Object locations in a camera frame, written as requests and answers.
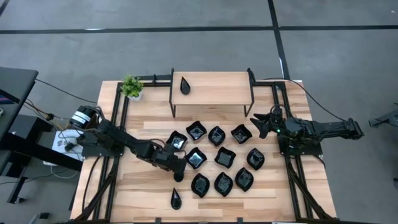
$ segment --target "small black dish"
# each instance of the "small black dish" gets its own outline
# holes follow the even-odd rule
[[[184,79],[184,77],[181,77],[180,91],[184,95],[187,95],[191,91],[191,87],[189,86],[189,84],[186,81],[186,79]]]
[[[192,180],[191,189],[193,193],[203,198],[210,188],[210,181],[204,175],[197,174]]]
[[[188,164],[192,166],[193,169],[199,168],[206,160],[206,155],[199,150],[199,148],[194,147],[186,156],[185,160]]]
[[[206,128],[203,127],[203,125],[201,125],[199,121],[195,121],[189,127],[187,127],[187,133],[195,141],[200,139],[200,137],[204,136],[207,133],[207,131]]]
[[[238,171],[235,182],[244,192],[247,192],[254,182],[253,175],[244,167]]]
[[[173,131],[169,139],[166,141],[166,144],[170,144],[180,151],[182,150],[182,147],[184,147],[184,144],[187,140],[188,138],[185,135],[179,133],[178,131]]]
[[[219,127],[215,126],[210,132],[209,132],[209,141],[213,143],[216,147],[219,146],[221,143],[223,143],[225,139],[225,132]]]
[[[181,205],[182,205],[181,198],[175,189],[173,189],[171,205],[172,205],[172,208],[175,210],[180,209]]]
[[[252,137],[251,132],[243,124],[238,125],[238,127],[231,131],[231,134],[239,144],[245,143]]]
[[[263,153],[254,148],[249,152],[248,158],[246,160],[254,170],[258,170],[264,164],[265,157]]]
[[[229,169],[234,162],[235,156],[235,152],[221,147],[218,150],[217,156],[214,161],[216,161],[216,163],[218,163],[219,165],[225,166]]]
[[[214,188],[223,197],[227,196],[232,190],[234,182],[230,177],[228,177],[224,172],[220,173],[219,176],[214,181]]]

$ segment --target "wooden table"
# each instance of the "wooden table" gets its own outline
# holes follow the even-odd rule
[[[191,87],[187,95],[180,91],[182,77]],[[170,105],[173,117],[177,105],[241,105],[244,115],[248,116],[254,103],[248,72],[172,72],[172,80]]]
[[[111,118],[116,86],[117,82],[103,82],[99,94],[98,104],[107,119]],[[294,83],[287,82],[286,87],[294,116],[311,119],[305,92]],[[141,101],[130,101],[126,120],[127,132],[139,139],[161,138],[165,141],[174,130],[188,136],[185,128],[197,120],[200,120],[208,131],[218,125],[227,133],[221,146],[236,153],[233,166],[226,169],[214,162],[218,148],[209,143],[207,136],[203,136],[197,142],[189,139],[185,150],[189,152],[192,148],[199,147],[208,160],[198,170],[187,166],[184,180],[176,183],[172,172],[152,167],[137,159],[126,149],[119,164],[111,221],[153,223],[155,217],[162,218],[163,222],[236,222],[237,217],[243,217],[245,222],[295,220],[285,162],[279,153],[276,135],[270,133],[265,139],[258,138],[259,131],[249,120],[252,113],[267,113],[274,105],[271,88],[253,87],[255,104],[247,118],[242,116],[240,106],[214,105],[184,106],[179,109],[178,116],[173,118],[169,108],[169,88],[145,87]],[[122,106],[123,99],[119,104],[117,124],[120,121]],[[239,124],[244,124],[253,135],[253,138],[243,145],[238,145],[229,134]],[[248,152],[254,147],[266,157],[263,167],[257,171],[246,162]],[[82,196],[94,160],[89,158],[83,163],[71,218],[81,213]],[[313,156],[302,156],[302,160],[309,191],[327,213],[335,216],[323,165]],[[97,163],[90,180],[86,205],[97,191],[101,164],[102,159]],[[225,172],[234,179],[242,167],[253,174],[253,186],[247,192],[243,192],[234,184],[231,193],[223,198],[214,189],[216,176]],[[190,189],[192,179],[199,172],[207,176],[211,184],[204,198],[199,198]],[[174,187],[182,197],[180,210],[173,210],[170,206]],[[301,214],[305,217],[302,195],[298,189],[297,192]],[[107,196],[105,193],[100,218],[104,217]]]

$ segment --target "potted plant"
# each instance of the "potted plant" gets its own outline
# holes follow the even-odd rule
[[[122,93],[127,96],[130,100],[139,101],[142,97],[142,89],[144,84],[139,81],[138,77],[128,75],[124,78],[121,87]]]

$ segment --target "black bowl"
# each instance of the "black bowl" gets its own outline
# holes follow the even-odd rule
[[[223,197],[227,196],[232,190],[234,182],[230,177],[228,177],[224,172],[220,173],[219,176],[214,181],[214,188]]]
[[[209,141],[213,143],[216,147],[219,146],[221,143],[223,143],[225,139],[225,132],[219,127],[215,126],[210,132],[209,132]]]
[[[187,127],[187,133],[193,140],[198,140],[200,137],[204,136],[207,131],[199,121],[195,121],[189,127]]]
[[[248,158],[246,160],[254,170],[258,170],[264,164],[265,157],[263,153],[254,148],[249,152]]]
[[[197,174],[192,180],[191,189],[193,193],[203,198],[210,188],[210,181],[204,175]]]
[[[193,169],[199,168],[206,160],[206,155],[199,150],[199,148],[194,147],[186,156],[185,160],[188,164],[192,166]]]
[[[239,144],[245,143],[252,137],[251,132],[243,124],[238,125],[238,127],[231,131],[231,134]]]
[[[244,167],[238,171],[235,182],[244,192],[247,192],[254,182],[253,175]]]
[[[214,159],[214,161],[216,161],[216,163],[218,163],[219,165],[225,166],[228,169],[232,166],[232,163],[234,162],[235,159],[235,152],[230,151],[224,147],[221,147],[218,150],[217,156]]]
[[[166,141],[166,144],[170,144],[176,148],[176,150],[181,151],[187,140],[188,138],[185,135],[179,133],[178,131],[173,131],[169,139]]]

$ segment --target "green leaves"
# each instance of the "green leaves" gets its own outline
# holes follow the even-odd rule
[[[138,77],[133,77],[132,75],[127,75],[123,80],[123,85],[121,87],[122,93],[126,96],[139,96],[139,92],[144,88],[144,84],[139,81]]]

